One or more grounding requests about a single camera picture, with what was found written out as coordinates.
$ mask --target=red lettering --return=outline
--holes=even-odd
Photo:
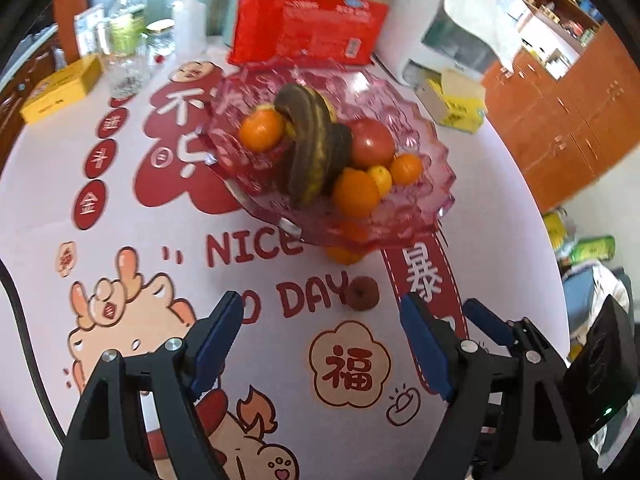
[[[255,253],[260,256],[263,260],[271,260],[275,258],[280,252],[280,248],[275,246],[271,251],[265,251],[260,244],[260,240],[262,239],[262,235],[274,235],[276,230],[273,227],[265,226],[258,229],[258,232],[255,234],[254,238],[254,250]]]
[[[250,262],[255,258],[255,256],[247,253],[246,251],[246,238],[250,234],[251,233],[249,231],[236,231],[232,234],[232,237],[238,240],[238,249],[240,249],[240,254],[236,256],[236,262],[238,262],[239,264]]]
[[[253,302],[254,302],[254,311],[251,314],[251,317],[245,317],[242,320],[242,324],[243,325],[251,325],[251,324],[255,323],[256,321],[258,321],[258,317],[260,316],[260,311],[262,310],[262,302],[260,301],[260,296],[258,296],[255,293],[255,291],[253,291],[251,289],[244,291],[244,293],[242,294],[242,305],[244,306],[245,310],[246,310],[246,308],[248,306],[247,298],[253,300]]]
[[[293,282],[283,282],[277,284],[276,289],[280,293],[284,317],[293,317],[302,312],[302,308],[305,306],[305,293],[299,285]],[[288,291],[290,290],[296,294],[296,304],[293,307],[289,303]]]
[[[349,286],[349,275],[347,274],[347,272],[345,270],[342,270],[340,272],[340,285],[338,286],[335,285],[334,279],[330,274],[326,274],[324,278],[326,280],[326,284],[329,287],[329,290],[338,295],[338,297],[340,298],[340,302],[343,305],[346,304],[347,298],[345,296],[345,293],[347,292],[347,287]]]
[[[320,294],[314,294],[314,285],[320,291]],[[324,286],[324,283],[317,276],[312,276],[308,280],[306,280],[305,285],[306,291],[306,304],[309,306],[309,312],[316,311],[316,303],[319,303],[320,300],[324,301],[325,308],[331,308],[331,300],[329,299],[329,293]]]
[[[229,243],[229,233],[224,233],[225,246],[220,247],[218,241],[211,235],[207,235],[207,263],[209,267],[215,266],[213,251],[215,250],[222,258],[225,265],[231,263],[231,245]]]
[[[293,236],[284,232],[282,229],[278,229],[278,231],[280,232],[280,246],[282,247],[282,252],[287,256],[300,254],[304,250],[300,240],[296,240]],[[289,247],[289,245],[293,243],[297,243],[298,245],[295,247]]]

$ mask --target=yellow package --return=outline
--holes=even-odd
[[[92,90],[101,73],[100,61],[92,54],[44,78],[20,110],[24,122],[34,123],[82,100]]]
[[[484,87],[458,72],[427,79],[415,94],[438,124],[475,133],[484,122]]]

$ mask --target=pink glass bowl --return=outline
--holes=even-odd
[[[272,103],[289,82],[320,92],[335,107],[340,122],[363,117],[382,122],[396,140],[397,153],[421,157],[424,172],[420,179],[411,186],[394,186],[363,221],[341,216],[328,197],[318,198],[309,208],[292,208],[276,185],[278,164],[290,141],[271,152],[255,154],[237,137],[242,120],[257,105]],[[304,242],[359,252],[406,247],[415,238],[434,232],[454,203],[450,188],[456,176],[447,163],[449,150],[438,140],[433,123],[421,116],[416,103],[363,68],[290,59],[247,64],[220,83],[210,112],[210,121],[201,130],[215,158],[210,167],[252,216],[279,225]]]

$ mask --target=red package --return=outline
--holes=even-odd
[[[307,56],[368,64],[387,9],[368,0],[240,0],[228,62]]]

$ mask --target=round table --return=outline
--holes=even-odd
[[[503,319],[529,317],[568,353],[561,280],[533,198],[487,121],[475,135],[438,126],[457,176],[441,231],[354,266],[332,263],[238,209],[204,167],[192,131],[208,94],[235,70],[225,54],[212,44],[215,66],[194,84],[169,81],[178,68],[169,58],[126,103],[110,103],[103,78],[83,101],[25,127],[12,151],[0,180],[0,257],[56,416],[66,429],[103,350],[153,350],[237,290],[244,325],[197,407],[230,478],[411,479],[446,406],[417,370],[399,294],[418,290],[459,336],[468,330],[488,349],[497,347],[465,325],[461,298]],[[380,287],[368,312],[343,303],[361,275]],[[2,416],[52,479],[61,447],[4,292],[0,326]],[[172,478],[151,395],[143,409],[158,471]]]

